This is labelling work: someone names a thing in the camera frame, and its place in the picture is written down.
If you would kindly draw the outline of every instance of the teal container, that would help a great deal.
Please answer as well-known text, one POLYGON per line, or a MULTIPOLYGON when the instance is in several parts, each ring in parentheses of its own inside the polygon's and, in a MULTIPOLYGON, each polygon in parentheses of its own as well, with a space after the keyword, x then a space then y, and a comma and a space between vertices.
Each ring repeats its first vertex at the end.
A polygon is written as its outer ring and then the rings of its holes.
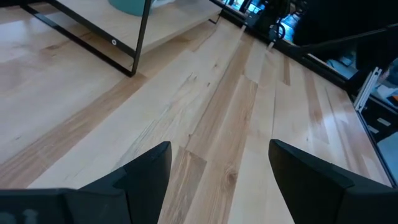
POLYGON ((144 12, 145 0, 108 0, 108 1, 116 9, 119 9, 120 11, 131 15, 142 16, 142 13, 144 12))

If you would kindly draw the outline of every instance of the wood grain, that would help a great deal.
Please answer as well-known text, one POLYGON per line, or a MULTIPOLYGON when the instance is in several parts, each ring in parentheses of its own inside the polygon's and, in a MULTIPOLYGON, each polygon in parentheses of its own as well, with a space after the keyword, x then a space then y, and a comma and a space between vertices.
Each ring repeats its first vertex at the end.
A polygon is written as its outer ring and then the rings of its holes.
POLYGON ((185 223, 227 223, 256 89, 241 76, 185 223))
POLYGON ((328 133, 324 122, 325 118, 320 106, 315 82, 312 78, 312 74, 309 74, 307 69, 304 69, 304 79, 305 90, 307 91, 308 97, 308 113, 310 115, 310 123, 313 135, 319 140, 329 144, 328 133))
POLYGON ((145 81, 139 73, 134 78, 122 79, 86 108, 1 164, 0 187, 27 187, 124 103, 145 81))
POLYGON ((184 223, 206 167, 205 160, 185 149, 175 160, 158 223, 184 223))
MULTIPOLYGON (((291 224, 267 158, 271 138, 389 185, 348 95, 276 49, 265 54, 245 27, 202 23, 143 55, 128 79, 10 10, 0 14, 2 188, 79 188, 171 141, 159 223, 291 224)), ((131 66, 84 27, 42 10, 131 66)))
POLYGON ((232 93, 238 83, 240 75, 243 73, 243 65, 246 63, 249 55, 251 42, 244 42, 239 45, 237 52, 232 58, 229 67, 215 90, 211 101, 205 108, 203 116, 192 134, 187 146, 187 150, 194 154, 206 158, 206 154, 215 137, 215 133, 221 126, 222 119, 226 114, 227 107, 231 101, 232 93))

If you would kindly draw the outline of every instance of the black object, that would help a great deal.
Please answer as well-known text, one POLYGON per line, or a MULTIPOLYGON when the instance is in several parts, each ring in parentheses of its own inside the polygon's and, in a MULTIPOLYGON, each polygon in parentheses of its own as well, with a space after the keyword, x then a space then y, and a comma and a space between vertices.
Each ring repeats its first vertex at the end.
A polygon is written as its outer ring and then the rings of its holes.
POLYGON ((296 224, 397 223, 398 190, 280 140, 269 143, 274 177, 296 224))
POLYGON ((25 11, 29 12, 45 24, 49 25, 50 27, 54 28, 55 30, 59 31, 61 34, 65 35, 72 41, 76 42, 79 44, 81 47, 85 48, 88 50, 90 53, 96 55, 100 59, 104 60, 106 63, 111 65, 112 67, 116 68, 123 74, 125 74, 128 77, 132 77, 133 75, 136 74, 137 72, 137 67, 139 63, 139 59, 141 56, 141 49, 142 49, 142 44, 144 41, 144 35, 145 35, 145 30, 146 30, 146 25, 149 17, 149 10, 150 10, 150 3, 151 0, 145 0, 144 4, 144 11, 142 13, 142 19, 141 19, 141 26, 139 28, 139 35, 138 35, 138 40, 137 40, 137 46, 136 49, 132 49, 131 47, 127 46, 126 44, 122 43, 120 40, 117 38, 113 37, 109 33, 105 32, 98 26, 94 25, 90 21, 86 20, 79 14, 75 13, 68 7, 64 6, 62 3, 56 1, 56 0, 44 0, 43 2, 47 2, 51 4, 53 7, 57 8, 59 11, 65 13, 67 16, 71 17, 73 20, 77 21, 79 24, 85 26, 88 28, 90 31, 95 33, 96 35, 102 37, 104 40, 106 40, 109 43, 112 43, 115 45, 117 48, 119 48, 121 51, 124 53, 128 54, 128 56, 132 57, 134 59, 134 62, 132 63, 132 68, 131 71, 128 69, 124 68, 122 65, 119 63, 115 62, 113 59, 105 56, 105 54, 102 54, 99 50, 96 50, 94 47, 90 46, 87 44, 84 40, 81 40, 79 37, 73 35, 66 29, 63 29, 61 26, 59 26, 57 23, 54 21, 51 21, 48 17, 45 15, 37 12, 35 9, 31 8, 28 6, 28 4, 21 4, 21 8, 23 8, 25 11))
POLYGON ((32 4, 43 0, 0 0, 0 7, 18 6, 21 4, 32 4))
POLYGON ((162 142, 79 190, 0 190, 0 223, 156 224, 171 160, 162 142))

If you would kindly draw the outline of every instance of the black plastic part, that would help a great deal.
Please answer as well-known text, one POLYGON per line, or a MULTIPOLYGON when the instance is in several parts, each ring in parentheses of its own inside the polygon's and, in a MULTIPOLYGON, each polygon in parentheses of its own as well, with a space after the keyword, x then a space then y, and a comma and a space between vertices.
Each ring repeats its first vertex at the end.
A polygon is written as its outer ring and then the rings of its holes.
POLYGON ((0 223, 156 224, 171 160, 162 142, 79 190, 0 190, 0 223))
POLYGON ((296 224, 397 223, 398 190, 280 140, 270 141, 269 160, 296 224))

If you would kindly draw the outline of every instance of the metal bracket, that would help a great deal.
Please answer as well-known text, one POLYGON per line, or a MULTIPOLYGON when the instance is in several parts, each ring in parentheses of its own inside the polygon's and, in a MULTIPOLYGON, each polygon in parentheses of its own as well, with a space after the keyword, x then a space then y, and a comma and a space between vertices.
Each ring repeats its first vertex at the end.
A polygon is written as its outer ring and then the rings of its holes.
POLYGON ((364 82, 361 91, 359 92, 354 102, 354 108, 359 113, 362 112, 363 108, 365 107, 365 104, 373 91, 373 87, 379 80, 381 73, 382 70, 379 67, 376 67, 373 72, 369 74, 366 81, 364 82))

